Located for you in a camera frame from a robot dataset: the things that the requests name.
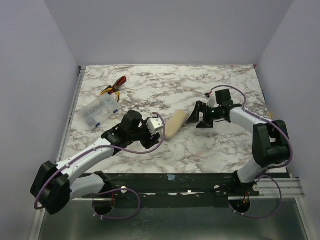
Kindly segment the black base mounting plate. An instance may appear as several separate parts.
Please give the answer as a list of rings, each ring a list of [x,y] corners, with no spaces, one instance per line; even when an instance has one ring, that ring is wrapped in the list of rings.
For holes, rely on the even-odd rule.
[[[227,208],[229,200],[257,197],[254,183],[231,173],[108,173],[107,190],[127,187],[143,208]]]

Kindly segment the clear plastic screw box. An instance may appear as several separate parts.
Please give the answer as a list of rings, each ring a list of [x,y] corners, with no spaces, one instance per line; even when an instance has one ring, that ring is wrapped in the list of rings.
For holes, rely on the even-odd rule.
[[[112,96],[104,94],[79,110],[78,115],[89,129],[94,129],[115,115],[120,108],[120,104]]]

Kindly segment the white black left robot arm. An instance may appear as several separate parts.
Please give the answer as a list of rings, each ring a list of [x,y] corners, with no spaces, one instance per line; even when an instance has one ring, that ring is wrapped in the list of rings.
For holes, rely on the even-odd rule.
[[[98,163],[124,151],[128,146],[140,142],[145,148],[143,154],[157,150],[164,142],[160,131],[166,126],[159,113],[143,119],[135,111],[128,111],[122,121],[105,131],[91,146],[58,163],[46,161],[43,163],[33,181],[30,193],[34,196],[35,210],[45,209],[54,215],[61,211],[70,200],[94,194],[100,195],[108,185],[108,177],[102,172],[83,174]]]

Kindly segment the beige zippered umbrella case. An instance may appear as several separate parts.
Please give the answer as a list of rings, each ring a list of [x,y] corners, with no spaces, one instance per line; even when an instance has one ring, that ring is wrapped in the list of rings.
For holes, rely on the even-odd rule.
[[[166,141],[172,140],[182,128],[186,120],[187,114],[181,109],[177,110],[165,124],[164,139]]]

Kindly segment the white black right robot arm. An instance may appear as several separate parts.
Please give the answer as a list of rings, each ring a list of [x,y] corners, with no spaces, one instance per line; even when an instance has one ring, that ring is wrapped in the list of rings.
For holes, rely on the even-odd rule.
[[[293,147],[286,123],[269,120],[249,111],[245,105],[234,103],[231,86],[219,85],[206,93],[207,102],[197,101],[186,124],[198,129],[211,129],[214,122],[236,124],[252,134],[252,159],[232,175],[233,191],[252,184],[265,172],[287,166],[293,158]]]

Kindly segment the red yellow pliers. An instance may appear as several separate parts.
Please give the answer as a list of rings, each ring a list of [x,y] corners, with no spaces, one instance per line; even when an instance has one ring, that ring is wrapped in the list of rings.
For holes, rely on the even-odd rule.
[[[116,101],[120,101],[120,88],[127,82],[127,77],[120,77],[113,85],[109,85],[105,88],[99,95],[102,96],[104,94],[116,94]]]

